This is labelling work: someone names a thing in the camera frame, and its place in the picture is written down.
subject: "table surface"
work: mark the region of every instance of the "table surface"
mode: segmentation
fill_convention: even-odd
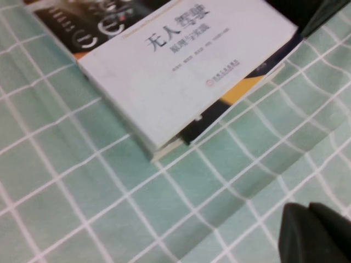
[[[0,36],[0,262],[279,262],[284,203],[351,216],[351,5],[155,164],[16,0]]]

